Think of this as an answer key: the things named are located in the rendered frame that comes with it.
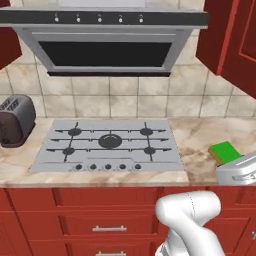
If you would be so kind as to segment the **grey extractor hood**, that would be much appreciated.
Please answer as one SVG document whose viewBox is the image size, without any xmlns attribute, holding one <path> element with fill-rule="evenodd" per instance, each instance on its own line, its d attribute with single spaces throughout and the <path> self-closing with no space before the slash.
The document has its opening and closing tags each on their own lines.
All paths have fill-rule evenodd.
<svg viewBox="0 0 256 256">
<path fill-rule="evenodd" d="M 147 7 L 1 7 L 11 27 L 51 76 L 168 77 L 202 10 Z"/>
</svg>

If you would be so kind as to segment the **green and yellow sponge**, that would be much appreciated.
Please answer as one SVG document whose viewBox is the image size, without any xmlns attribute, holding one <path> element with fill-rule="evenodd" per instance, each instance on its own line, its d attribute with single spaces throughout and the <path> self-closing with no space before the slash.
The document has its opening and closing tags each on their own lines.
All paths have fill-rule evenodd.
<svg viewBox="0 0 256 256">
<path fill-rule="evenodd" d="M 241 154 L 229 141 L 211 145 L 208 148 L 209 154 L 219 164 L 226 164 L 241 157 Z"/>
</svg>

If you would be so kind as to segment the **grey gas hob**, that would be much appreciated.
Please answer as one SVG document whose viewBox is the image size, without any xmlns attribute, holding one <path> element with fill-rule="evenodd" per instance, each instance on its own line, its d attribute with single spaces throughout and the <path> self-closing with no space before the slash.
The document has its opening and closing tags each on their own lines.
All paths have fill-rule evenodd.
<svg viewBox="0 0 256 256">
<path fill-rule="evenodd" d="M 77 171 L 75 166 L 82 165 Z M 97 169 L 90 170 L 96 164 Z M 104 169 L 106 164 L 111 170 Z M 126 169 L 120 170 L 120 164 Z M 33 172 L 182 171 L 166 120 L 56 120 L 31 167 Z"/>
</svg>

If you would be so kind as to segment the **shallow red drawer front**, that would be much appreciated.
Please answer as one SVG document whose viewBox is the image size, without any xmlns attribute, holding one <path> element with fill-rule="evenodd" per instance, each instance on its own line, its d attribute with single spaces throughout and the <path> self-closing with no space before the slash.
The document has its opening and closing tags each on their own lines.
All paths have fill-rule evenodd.
<svg viewBox="0 0 256 256">
<path fill-rule="evenodd" d="M 222 208 L 256 208 L 256 186 L 210 186 Z"/>
<path fill-rule="evenodd" d="M 59 207 L 98 207 L 153 205 L 158 198 L 156 187 L 54 188 Z"/>
</svg>

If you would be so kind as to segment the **dark grey toaster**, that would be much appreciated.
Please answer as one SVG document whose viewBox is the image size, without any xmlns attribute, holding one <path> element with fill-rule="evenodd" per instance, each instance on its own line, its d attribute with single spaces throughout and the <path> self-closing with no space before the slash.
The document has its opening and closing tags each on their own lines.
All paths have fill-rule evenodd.
<svg viewBox="0 0 256 256">
<path fill-rule="evenodd" d="M 36 111 L 32 99 L 13 94 L 0 104 L 0 145 L 20 147 L 35 127 Z"/>
</svg>

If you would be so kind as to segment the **red base cupboard door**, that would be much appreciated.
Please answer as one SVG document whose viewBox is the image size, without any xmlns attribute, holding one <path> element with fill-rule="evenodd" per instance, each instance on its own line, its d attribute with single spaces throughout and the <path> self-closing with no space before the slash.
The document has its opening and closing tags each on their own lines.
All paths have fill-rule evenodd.
<svg viewBox="0 0 256 256">
<path fill-rule="evenodd" d="M 32 256 L 20 223 L 0 188 L 0 256 Z"/>
<path fill-rule="evenodd" d="M 226 256 L 256 256 L 252 239 L 256 221 L 252 218 L 215 218 L 205 227 L 217 235 Z"/>
</svg>

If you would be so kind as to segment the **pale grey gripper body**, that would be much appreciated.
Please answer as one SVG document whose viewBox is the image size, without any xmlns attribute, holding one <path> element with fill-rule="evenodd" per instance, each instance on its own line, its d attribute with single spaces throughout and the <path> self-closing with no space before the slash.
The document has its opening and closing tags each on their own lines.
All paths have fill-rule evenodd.
<svg viewBox="0 0 256 256">
<path fill-rule="evenodd" d="M 216 169 L 219 185 L 249 185 L 256 182 L 256 153 L 244 155 Z"/>
</svg>

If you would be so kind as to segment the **red wall cupboard with door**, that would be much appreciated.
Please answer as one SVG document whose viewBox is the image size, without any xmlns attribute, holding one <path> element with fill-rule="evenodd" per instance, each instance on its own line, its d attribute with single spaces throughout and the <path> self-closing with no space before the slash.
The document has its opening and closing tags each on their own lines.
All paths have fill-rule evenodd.
<svg viewBox="0 0 256 256">
<path fill-rule="evenodd" d="M 205 0 L 204 10 L 210 20 L 196 57 L 256 99 L 256 0 Z"/>
</svg>

